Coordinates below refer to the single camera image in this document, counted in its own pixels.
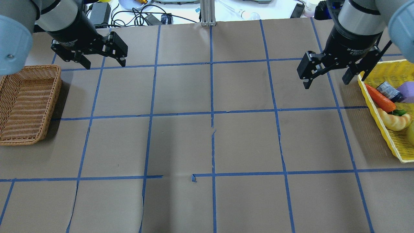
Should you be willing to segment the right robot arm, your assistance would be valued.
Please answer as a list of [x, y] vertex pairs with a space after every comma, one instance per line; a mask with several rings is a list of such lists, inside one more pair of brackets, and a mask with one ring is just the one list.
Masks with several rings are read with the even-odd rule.
[[324, 50], [320, 54], [307, 51], [297, 67], [306, 89], [315, 78], [331, 70], [346, 68], [344, 84], [361, 72], [365, 79], [387, 50], [378, 48], [385, 28], [390, 44], [413, 62], [412, 0], [328, 0], [327, 9], [334, 26]]

